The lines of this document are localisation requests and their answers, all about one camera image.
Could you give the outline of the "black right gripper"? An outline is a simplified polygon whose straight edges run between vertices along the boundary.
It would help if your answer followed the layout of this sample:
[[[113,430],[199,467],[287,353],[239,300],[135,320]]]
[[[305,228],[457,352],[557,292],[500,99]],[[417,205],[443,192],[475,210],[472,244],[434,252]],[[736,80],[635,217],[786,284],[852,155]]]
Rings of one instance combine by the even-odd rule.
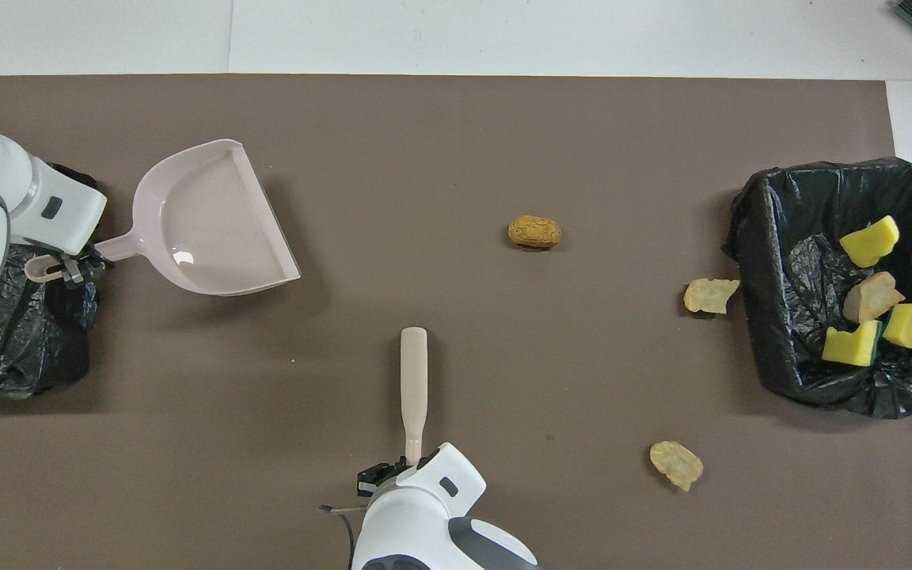
[[[380,462],[370,466],[365,470],[357,473],[357,495],[359,497],[371,498],[376,491],[392,477],[397,477],[413,464],[408,459],[398,459],[397,462],[388,463]]]

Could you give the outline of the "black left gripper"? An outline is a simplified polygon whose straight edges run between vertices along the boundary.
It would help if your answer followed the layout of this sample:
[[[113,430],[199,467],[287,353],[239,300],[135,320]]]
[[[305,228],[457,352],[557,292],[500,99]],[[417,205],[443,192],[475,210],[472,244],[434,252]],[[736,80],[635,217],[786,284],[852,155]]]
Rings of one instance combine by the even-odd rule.
[[[65,283],[91,283],[112,270],[112,260],[102,255],[97,243],[87,243],[76,255],[60,253],[60,274]]]

